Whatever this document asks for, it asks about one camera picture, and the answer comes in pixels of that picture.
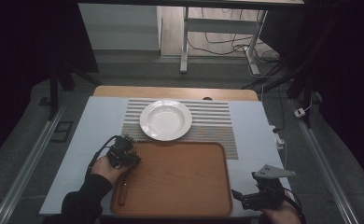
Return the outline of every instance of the table leg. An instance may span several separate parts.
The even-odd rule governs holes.
[[[260,72],[258,70],[258,66],[257,66],[257,64],[255,62],[255,58],[254,58],[254,50],[255,50],[255,46],[256,46],[257,41],[258,41],[258,37],[259,37],[259,34],[260,34],[261,27],[263,25],[264,17],[266,16],[266,12],[267,11],[260,11],[259,12],[258,23],[256,25],[254,34],[252,36],[251,43],[249,44],[249,47],[244,47],[246,58],[248,59],[249,67],[251,68],[253,76],[260,75]]]
[[[183,44],[181,55],[180,73],[188,72],[188,29],[189,29],[189,8],[184,7]]]

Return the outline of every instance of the white table surface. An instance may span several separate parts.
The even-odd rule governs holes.
[[[39,212],[41,215],[60,214],[64,196],[77,191],[84,182],[87,166],[94,153],[113,135],[121,134],[128,98],[91,97],[77,126],[71,144],[49,194]],[[238,160],[227,160],[231,188],[243,194],[257,193],[251,173],[265,164],[283,168],[261,102],[230,101],[231,123],[236,141]],[[290,189],[286,178],[281,178]],[[103,215],[112,215],[112,191],[102,200]],[[231,217],[257,217],[259,212],[244,210],[232,199]]]

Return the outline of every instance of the wooden tray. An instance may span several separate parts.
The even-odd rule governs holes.
[[[126,217],[226,217],[231,189],[218,143],[135,143],[141,163],[119,180],[112,211]]]

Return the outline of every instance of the gray floor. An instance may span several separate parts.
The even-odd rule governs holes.
[[[178,59],[162,58],[142,52],[123,51],[110,54],[97,52],[97,60],[101,75],[94,76],[106,85],[240,89],[254,80],[246,70],[247,62],[244,59],[190,58],[189,71],[185,75],[179,74]],[[265,72],[271,66],[261,64],[259,68]],[[72,121],[74,130],[95,87],[78,76],[73,77],[77,84],[76,89],[73,92],[61,91],[60,94],[62,98],[67,94],[72,97],[61,121]],[[280,87],[280,92],[278,89],[265,92],[262,95],[262,102],[269,122],[278,128],[285,126],[280,135],[286,140],[287,148],[280,151],[280,157],[283,162],[286,162],[287,158],[287,169],[297,173],[297,176],[289,179],[291,187],[301,199],[308,223],[344,223],[302,134],[299,121],[293,115],[293,109],[286,98],[286,89],[287,84]],[[33,88],[31,103],[0,149],[0,203],[47,122],[49,106],[40,104],[44,97],[49,97],[47,81]],[[312,130],[349,202],[353,205],[359,223],[364,223],[364,172],[337,134],[322,120],[318,113],[319,102],[316,98],[314,102],[311,116]],[[64,137],[55,133],[52,139],[60,140]],[[42,222],[43,218],[38,212],[71,138],[72,134],[69,134],[65,142],[49,142],[9,223]]]

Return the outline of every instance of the wall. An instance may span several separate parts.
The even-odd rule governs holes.
[[[161,8],[79,4],[93,49],[159,50]]]

